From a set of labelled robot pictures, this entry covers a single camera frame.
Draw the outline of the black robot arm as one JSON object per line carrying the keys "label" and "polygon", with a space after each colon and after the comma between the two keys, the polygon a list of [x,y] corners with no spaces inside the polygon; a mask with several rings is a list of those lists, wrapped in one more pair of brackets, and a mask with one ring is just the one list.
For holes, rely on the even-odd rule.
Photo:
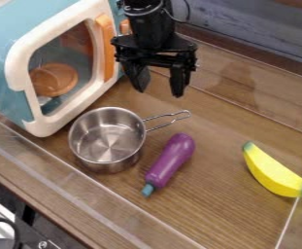
{"label": "black robot arm", "polygon": [[149,66],[170,69],[172,95],[181,97],[195,70],[197,45],[176,34],[172,0],[122,0],[130,31],[116,36],[116,61],[133,88],[144,92],[150,82]]}

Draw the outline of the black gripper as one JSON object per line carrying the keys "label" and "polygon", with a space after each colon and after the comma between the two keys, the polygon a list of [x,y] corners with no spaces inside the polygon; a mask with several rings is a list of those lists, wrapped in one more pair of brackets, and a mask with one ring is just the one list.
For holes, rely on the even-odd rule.
{"label": "black gripper", "polygon": [[170,6],[124,6],[130,33],[112,39],[116,61],[122,65],[133,88],[144,92],[150,73],[146,66],[170,68],[170,88],[181,97],[195,70],[197,45],[176,34]]}

